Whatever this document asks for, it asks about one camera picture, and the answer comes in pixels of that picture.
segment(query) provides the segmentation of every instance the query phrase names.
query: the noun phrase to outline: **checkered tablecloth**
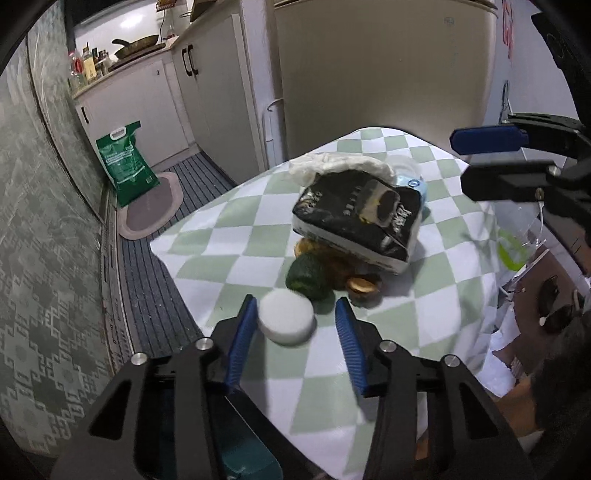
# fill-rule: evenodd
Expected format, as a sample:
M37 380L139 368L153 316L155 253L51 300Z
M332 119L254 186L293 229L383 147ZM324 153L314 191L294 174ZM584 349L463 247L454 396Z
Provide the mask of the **checkered tablecloth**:
M462 195L466 164L404 132L364 128L317 149L420 163L428 203L408 270L384 275L384 300L355 309L383 338L416 355L459 355L477 371L496 313L496 222L489 204ZM232 317L248 293L259 300L285 288L299 235L291 209L300 187L283 164L240 185L174 225L151 244L205 334ZM254 339L242 388L310 460L337 479L361 478L377 402L359 401L335 329L334 299L317 306L318 327L304 345ZM420 408L420 427L426 412Z

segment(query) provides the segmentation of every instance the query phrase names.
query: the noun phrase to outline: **gray oval rug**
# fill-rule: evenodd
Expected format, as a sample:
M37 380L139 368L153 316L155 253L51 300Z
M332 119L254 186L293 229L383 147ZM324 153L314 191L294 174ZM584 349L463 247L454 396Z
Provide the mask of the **gray oval rug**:
M183 202L176 173L166 171L156 176L160 185L117 212L119 234L127 240L139 240L166 225Z

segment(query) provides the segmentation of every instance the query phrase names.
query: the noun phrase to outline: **cabinet handle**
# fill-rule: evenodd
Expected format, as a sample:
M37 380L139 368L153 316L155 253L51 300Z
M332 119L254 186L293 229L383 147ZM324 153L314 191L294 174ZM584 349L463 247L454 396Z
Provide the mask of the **cabinet handle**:
M187 48L187 53L189 54L189 64L191 65L191 70L193 71L193 73L195 75L199 75L199 70L197 70L194 66L193 66L193 56L191 55L191 51L194 50L193 44L191 43L189 45L189 47Z
M86 110L84 110L84 107L82 107L82 115L84 116L84 120L86 120L86 125L88 125L90 122L88 121L88 117L86 116Z
M187 73L187 76L188 76L188 77L192 77L192 76L193 76L193 72L190 72L190 71L189 71L189 69L187 68L187 62L186 62L186 61L185 61L185 59L184 59L184 56L187 54L187 49L186 49L186 48L184 48L184 49L181 51L181 54L183 55L183 65L185 65L185 72Z

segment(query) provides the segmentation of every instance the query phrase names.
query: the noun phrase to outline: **avocado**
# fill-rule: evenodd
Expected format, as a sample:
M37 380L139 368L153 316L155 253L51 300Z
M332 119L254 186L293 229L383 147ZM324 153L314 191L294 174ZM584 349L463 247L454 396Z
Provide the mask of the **avocado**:
M285 286L310 300L325 299L330 292L324 267L313 252L301 254L294 260L285 277Z

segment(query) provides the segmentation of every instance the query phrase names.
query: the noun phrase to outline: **green object in plastic bag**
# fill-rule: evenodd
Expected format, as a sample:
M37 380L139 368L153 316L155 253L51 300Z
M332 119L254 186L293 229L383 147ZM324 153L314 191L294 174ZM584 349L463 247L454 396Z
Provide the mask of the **green object in plastic bag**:
M135 131L139 127L141 123L134 122L96 141L105 168L113 180L120 207L129 205L160 183L135 148Z

